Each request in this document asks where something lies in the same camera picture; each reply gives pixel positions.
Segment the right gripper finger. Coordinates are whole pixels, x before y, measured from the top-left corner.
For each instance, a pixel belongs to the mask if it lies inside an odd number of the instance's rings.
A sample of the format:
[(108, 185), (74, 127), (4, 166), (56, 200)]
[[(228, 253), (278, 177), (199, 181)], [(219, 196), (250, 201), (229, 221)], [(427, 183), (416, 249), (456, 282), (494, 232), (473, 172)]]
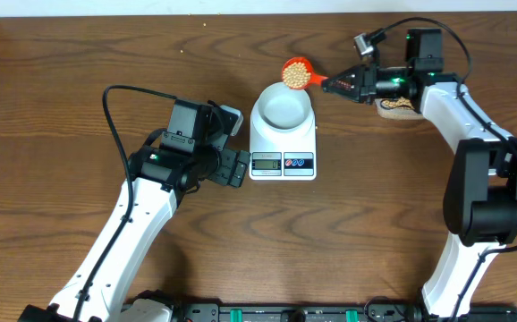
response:
[(327, 85), (330, 84), (356, 84), (360, 78), (360, 66), (354, 65), (347, 68), (346, 70), (337, 73), (335, 76), (331, 76), (325, 80)]
[(336, 86), (323, 86), (322, 89), (325, 93), (334, 94), (352, 102), (360, 102), (360, 94), (356, 89), (350, 87), (344, 89)]

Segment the red plastic measuring scoop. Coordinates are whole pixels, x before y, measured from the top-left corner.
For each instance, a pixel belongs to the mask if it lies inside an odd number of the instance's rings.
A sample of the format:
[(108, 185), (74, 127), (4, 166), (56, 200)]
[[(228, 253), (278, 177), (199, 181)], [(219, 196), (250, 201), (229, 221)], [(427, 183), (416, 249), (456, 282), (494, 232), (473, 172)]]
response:
[(314, 72), (309, 59), (305, 57), (293, 57), (282, 68), (281, 77), (283, 83), (290, 89), (306, 89), (310, 85), (321, 86), (327, 76)]

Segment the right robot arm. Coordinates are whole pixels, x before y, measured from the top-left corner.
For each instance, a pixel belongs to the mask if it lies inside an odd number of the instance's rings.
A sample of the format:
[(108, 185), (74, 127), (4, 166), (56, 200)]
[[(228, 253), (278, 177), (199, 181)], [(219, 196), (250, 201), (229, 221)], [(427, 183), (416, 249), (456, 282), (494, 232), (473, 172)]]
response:
[(496, 125), (475, 103), (466, 78), (445, 72), (444, 24), (409, 29), (405, 64), (383, 67), (378, 44), (383, 29), (353, 40), (366, 64), (323, 80), (322, 89), (355, 103), (405, 98), (430, 121), (453, 151), (443, 198), (448, 237), (420, 299), (407, 321), (465, 321), (470, 300), (491, 262), (517, 251), (517, 138)]

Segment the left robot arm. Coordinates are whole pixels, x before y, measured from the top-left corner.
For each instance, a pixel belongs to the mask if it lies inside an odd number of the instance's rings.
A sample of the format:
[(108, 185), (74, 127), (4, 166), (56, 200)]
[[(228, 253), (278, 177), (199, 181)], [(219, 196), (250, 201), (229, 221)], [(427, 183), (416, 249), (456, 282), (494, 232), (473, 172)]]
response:
[(246, 151), (226, 142), (242, 113), (212, 101), (177, 99), (167, 128), (153, 131), (124, 157), (125, 180), (114, 210), (73, 277), (44, 309), (29, 305), (26, 321), (175, 321), (172, 305), (157, 296), (124, 305), (141, 263), (182, 198), (205, 180), (238, 188), (249, 165)]

